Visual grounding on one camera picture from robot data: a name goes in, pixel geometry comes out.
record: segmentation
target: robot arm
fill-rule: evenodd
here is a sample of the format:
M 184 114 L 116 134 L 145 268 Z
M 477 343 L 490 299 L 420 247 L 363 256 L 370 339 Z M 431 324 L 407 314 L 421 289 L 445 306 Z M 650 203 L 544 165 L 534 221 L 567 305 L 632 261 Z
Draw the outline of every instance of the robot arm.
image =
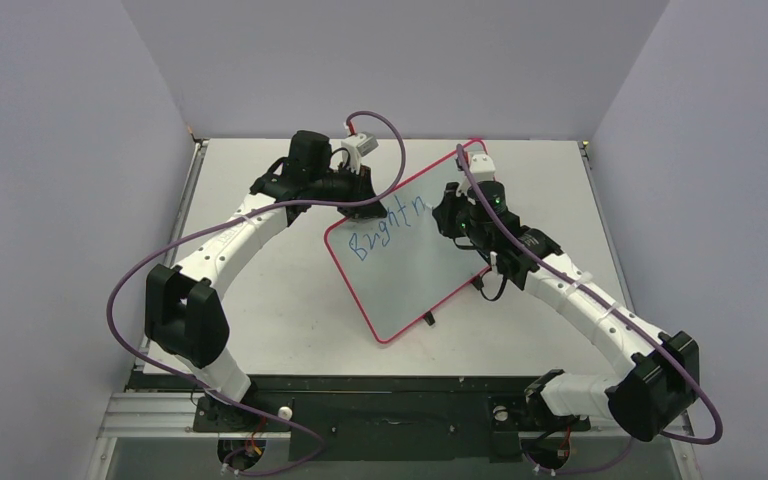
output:
M 358 133 L 341 146 L 345 149 L 343 160 L 332 169 L 329 139 L 314 132 L 296 133 L 287 157 L 276 161 L 254 182 L 231 219 L 278 201 L 353 202 L 374 197 L 371 172 L 361 165 L 361 157 L 377 147 L 375 137 Z M 281 172 L 276 174 L 279 166 Z M 230 329 L 221 299 L 266 242 L 308 208 L 276 208 L 247 218 L 218 232 L 172 268 L 156 265 L 146 279 L 146 336 L 215 391 L 241 400 L 252 382 L 226 348 Z M 387 215 L 380 202 L 338 210 L 350 218 Z
M 652 346 L 613 315 L 619 310 L 652 338 L 660 339 L 698 381 L 696 342 L 680 332 L 675 336 L 636 317 L 593 283 L 546 234 L 520 224 L 507 209 L 504 186 L 494 180 L 492 159 L 472 154 L 470 171 L 484 196 L 505 226 L 531 252 L 574 280 L 567 284 L 541 268 L 504 237 L 491 221 L 470 184 L 450 183 L 441 204 L 433 209 L 440 233 L 466 237 L 472 247 L 505 281 L 532 294 L 555 309 L 608 359 L 613 375 L 574 375 L 553 370 L 526 390 L 534 420 L 547 428 L 569 421 L 570 416 L 594 416 L 617 421 L 629 434 L 651 440 L 696 400 L 696 394 Z M 611 308 L 605 309 L 580 290 L 587 286 Z

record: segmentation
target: whiteboard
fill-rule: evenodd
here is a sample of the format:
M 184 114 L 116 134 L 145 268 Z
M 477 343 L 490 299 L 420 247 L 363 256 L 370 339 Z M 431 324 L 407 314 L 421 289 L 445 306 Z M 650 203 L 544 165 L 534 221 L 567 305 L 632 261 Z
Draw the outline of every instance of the whiteboard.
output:
M 465 147 L 485 151 L 479 141 Z M 392 341 L 486 269 L 477 253 L 440 235 L 431 215 L 446 184 L 462 178 L 453 150 L 381 200 L 387 218 L 343 219 L 325 232 L 328 252 L 376 341 Z

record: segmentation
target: screw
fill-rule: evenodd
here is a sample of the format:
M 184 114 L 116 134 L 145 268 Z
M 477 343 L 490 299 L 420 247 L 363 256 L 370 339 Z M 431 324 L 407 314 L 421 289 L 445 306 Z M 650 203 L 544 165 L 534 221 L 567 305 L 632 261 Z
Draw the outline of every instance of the screw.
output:
M 493 409 L 493 418 L 497 422 L 504 422 L 508 419 L 508 409 L 503 405 L 499 405 Z

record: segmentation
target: gray wall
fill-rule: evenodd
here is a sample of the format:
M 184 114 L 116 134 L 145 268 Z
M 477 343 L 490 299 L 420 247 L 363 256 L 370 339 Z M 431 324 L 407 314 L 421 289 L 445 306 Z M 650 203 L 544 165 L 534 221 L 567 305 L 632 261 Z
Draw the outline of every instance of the gray wall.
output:
M 132 361 L 107 293 L 168 238 L 191 154 L 118 1 L 0 1 L 0 479 L 83 478 Z
M 589 138 L 666 3 L 123 0 L 196 135 L 273 138 Z
M 592 146 L 635 305 L 701 345 L 703 473 L 768 478 L 768 2 L 670 2 Z

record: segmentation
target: cable clip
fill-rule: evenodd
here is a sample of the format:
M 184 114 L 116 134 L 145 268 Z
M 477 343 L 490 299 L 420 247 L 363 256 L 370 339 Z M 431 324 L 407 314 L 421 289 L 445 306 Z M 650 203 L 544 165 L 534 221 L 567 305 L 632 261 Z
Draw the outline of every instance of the cable clip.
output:
M 210 395 L 211 397 L 216 398 L 217 400 L 219 400 L 219 398 L 217 398 L 216 395 L 214 395 L 214 393 L 218 393 L 218 394 L 221 395 L 222 394 L 222 387 L 205 388 L 204 389 L 204 393 L 205 393 L 205 395 Z
M 252 228 L 254 228 L 254 236 L 257 238 L 257 243 L 260 244 L 260 248 L 263 248 L 263 242 L 260 240 L 260 235 L 257 233 L 257 224 L 254 223 L 254 221 L 252 221 L 252 219 L 249 218 L 246 214 L 240 214 L 239 216 L 243 218 L 245 223 L 248 223 Z
M 596 338 L 596 332 L 599 331 L 599 325 L 601 325 L 602 322 L 604 322 L 605 319 L 608 318 L 611 315 L 611 312 L 613 312 L 614 310 L 617 309 L 618 305 L 619 305 L 619 302 L 614 300 L 614 303 L 612 303 L 611 306 L 608 307 L 607 310 L 605 310 L 605 314 L 602 315 L 601 317 L 599 317 L 598 320 L 593 322 L 593 330 L 590 332 L 590 335 L 588 336 L 588 340 L 590 340 L 591 344 L 595 345 L 595 343 L 593 342 L 593 339 Z
M 561 310 L 563 310 L 564 306 L 566 306 L 567 299 L 569 298 L 569 296 L 575 293 L 580 286 L 586 283 L 590 283 L 591 280 L 593 280 L 593 275 L 590 272 L 584 272 L 581 274 L 580 277 L 578 277 L 576 281 L 569 284 L 561 292 L 561 298 L 558 299 L 558 304 L 555 306 L 555 311 L 563 315 L 563 313 L 561 313 Z

